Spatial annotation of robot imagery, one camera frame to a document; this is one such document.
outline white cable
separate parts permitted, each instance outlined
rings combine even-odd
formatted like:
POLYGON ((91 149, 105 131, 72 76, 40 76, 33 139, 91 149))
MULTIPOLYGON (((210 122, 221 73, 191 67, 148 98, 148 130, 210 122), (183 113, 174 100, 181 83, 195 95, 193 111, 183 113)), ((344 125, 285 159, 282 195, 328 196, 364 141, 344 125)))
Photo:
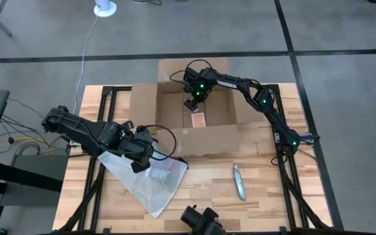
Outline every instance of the white cable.
POLYGON ((85 61, 86 48, 88 47, 88 40, 91 36, 92 29, 95 27, 95 24, 97 24, 97 20, 98 20, 98 14, 97 14, 97 17, 95 18, 95 22, 92 25, 92 28, 89 30, 88 38, 85 41, 85 48, 84 48, 84 51, 82 52, 81 76, 79 77, 78 85, 76 86, 76 93, 75 93, 75 99, 74 99, 75 105, 73 106, 73 112, 72 112, 73 114, 75 114, 75 110, 76 110, 76 104, 77 104, 76 98, 78 97, 79 85, 81 84, 82 77, 84 76, 84 61, 85 61))

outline yellow wire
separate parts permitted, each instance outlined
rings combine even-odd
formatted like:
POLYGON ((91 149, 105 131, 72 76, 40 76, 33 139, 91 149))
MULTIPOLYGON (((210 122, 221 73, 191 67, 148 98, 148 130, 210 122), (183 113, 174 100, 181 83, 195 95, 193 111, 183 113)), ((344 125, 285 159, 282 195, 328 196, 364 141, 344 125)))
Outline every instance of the yellow wire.
MULTIPOLYGON (((17 139, 14 139, 14 141, 21 141, 21 140, 37 140, 39 141, 40 143, 43 143, 48 149, 49 149, 49 152, 51 155, 55 155, 53 153, 53 150, 52 150, 52 147, 50 147, 48 144, 46 144, 46 142, 40 138, 35 138, 35 137, 22 137, 22 138, 17 138, 17 139)), ((8 140, 0 140, 0 142, 3 142, 3 143, 8 143, 8 140)))

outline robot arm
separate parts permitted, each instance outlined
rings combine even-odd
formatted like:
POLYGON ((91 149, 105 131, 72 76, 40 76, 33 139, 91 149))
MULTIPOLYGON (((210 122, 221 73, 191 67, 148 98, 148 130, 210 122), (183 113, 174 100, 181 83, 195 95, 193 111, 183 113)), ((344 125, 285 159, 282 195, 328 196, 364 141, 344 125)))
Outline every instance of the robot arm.
POLYGON ((50 110, 42 126, 46 132, 64 134, 65 140, 81 144, 82 150, 92 157, 98 157, 104 151, 132 160, 134 173, 150 167, 149 158, 153 154, 153 139, 144 127, 136 132, 130 131, 134 126, 131 121, 123 124, 97 121, 70 114, 64 106, 50 110))
POLYGON ((274 125, 280 134, 283 151, 287 155, 294 155, 297 152, 301 141, 300 135, 288 128, 279 112, 274 108, 274 99, 268 86, 261 85, 256 80, 220 74, 211 67, 202 69, 200 72, 187 67, 183 80, 185 82, 184 92, 190 93, 194 98, 184 102, 184 105, 190 110, 197 110, 197 104, 204 102, 216 85, 236 89, 243 94, 248 104, 257 112, 262 112, 269 122, 274 125), (253 97, 250 92, 251 88, 257 90, 253 97))

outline open cardboard box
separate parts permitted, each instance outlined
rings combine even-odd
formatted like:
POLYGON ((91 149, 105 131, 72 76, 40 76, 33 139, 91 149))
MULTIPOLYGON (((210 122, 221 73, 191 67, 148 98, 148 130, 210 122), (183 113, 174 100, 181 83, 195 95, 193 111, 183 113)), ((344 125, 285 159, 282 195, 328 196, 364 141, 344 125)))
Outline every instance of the open cardboard box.
MULTIPOLYGON (((176 71, 185 70, 193 59, 164 59, 159 62, 157 84, 134 84, 130 101, 130 120, 137 125, 159 124, 171 129, 177 140, 174 156, 205 155, 236 151, 238 149, 238 123, 262 121, 263 114, 250 107, 236 90, 215 86, 205 103, 198 104, 204 112, 206 127, 193 128, 192 111, 183 103, 192 99, 183 92, 183 85, 169 80, 176 71)), ((226 58, 207 58, 214 69, 228 73, 226 58)), ((193 63, 199 71, 207 67, 204 62, 193 63)), ((172 77, 182 81, 183 72, 172 77)), ((159 129, 156 132, 164 153, 174 147, 172 136, 159 129)))

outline box cutter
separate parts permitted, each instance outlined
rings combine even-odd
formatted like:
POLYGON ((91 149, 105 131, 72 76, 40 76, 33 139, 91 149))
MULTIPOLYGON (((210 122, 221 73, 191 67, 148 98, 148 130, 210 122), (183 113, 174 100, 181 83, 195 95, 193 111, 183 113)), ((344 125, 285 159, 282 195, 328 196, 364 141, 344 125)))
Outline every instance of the box cutter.
POLYGON ((246 194, 245 194, 245 189, 243 188, 242 176, 240 175, 240 171, 239 171, 237 164, 233 166, 233 177, 234 177, 234 182, 236 183, 236 188, 238 189, 238 194, 239 194, 240 199, 246 200, 246 194))

